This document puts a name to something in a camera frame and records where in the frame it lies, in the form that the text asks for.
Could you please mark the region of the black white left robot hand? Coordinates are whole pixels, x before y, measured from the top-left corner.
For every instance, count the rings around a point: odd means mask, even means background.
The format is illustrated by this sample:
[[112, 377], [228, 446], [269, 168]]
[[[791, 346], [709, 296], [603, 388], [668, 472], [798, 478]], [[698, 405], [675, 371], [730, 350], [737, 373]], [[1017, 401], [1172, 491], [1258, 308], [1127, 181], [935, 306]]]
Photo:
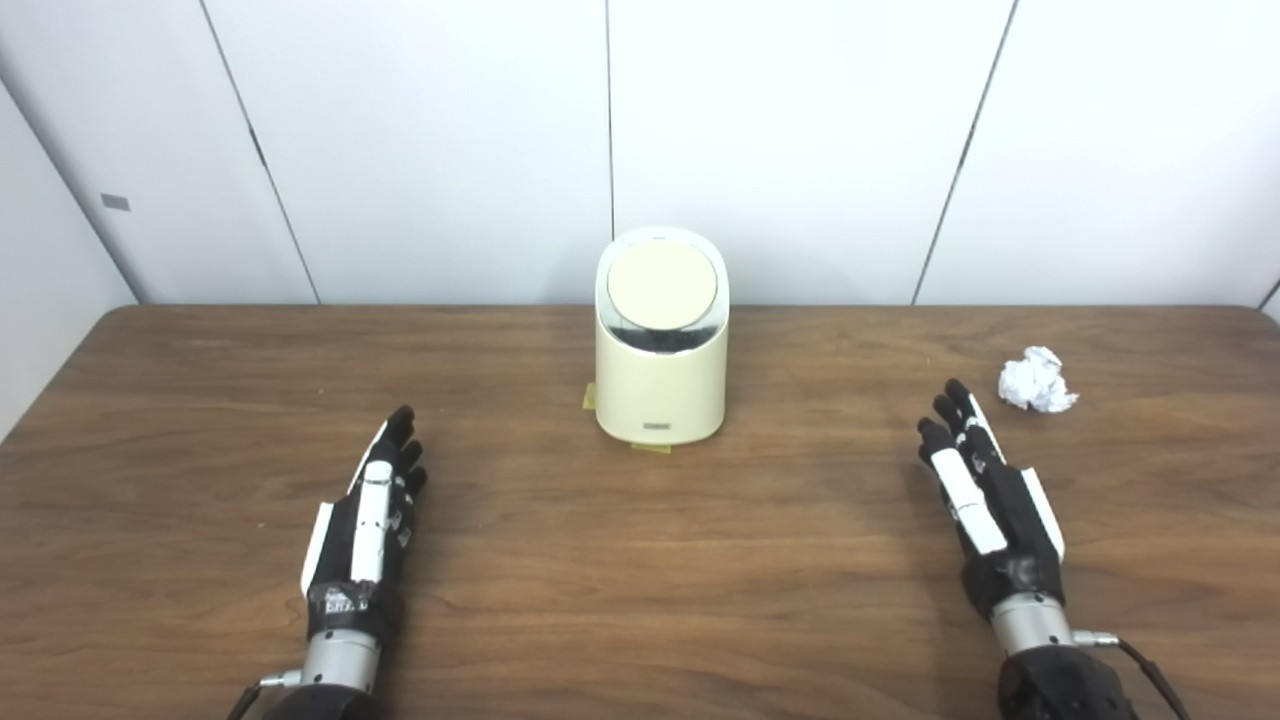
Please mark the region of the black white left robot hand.
[[346, 493], [321, 503], [303, 557], [300, 588], [307, 639], [360, 632], [385, 644], [404, 623], [404, 557], [415, 536], [416, 500], [428, 482], [415, 411], [394, 410], [375, 432]]

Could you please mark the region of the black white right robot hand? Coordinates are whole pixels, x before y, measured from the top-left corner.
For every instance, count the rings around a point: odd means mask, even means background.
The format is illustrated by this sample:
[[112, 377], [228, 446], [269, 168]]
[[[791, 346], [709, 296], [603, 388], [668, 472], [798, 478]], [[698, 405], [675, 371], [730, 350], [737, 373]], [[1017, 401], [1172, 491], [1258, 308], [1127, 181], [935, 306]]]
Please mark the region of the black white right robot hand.
[[932, 407], [916, 424], [918, 455], [956, 529], [966, 600], [984, 620], [1019, 594], [1065, 605], [1065, 543], [1042, 488], [1006, 460], [960, 379], [947, 379]]

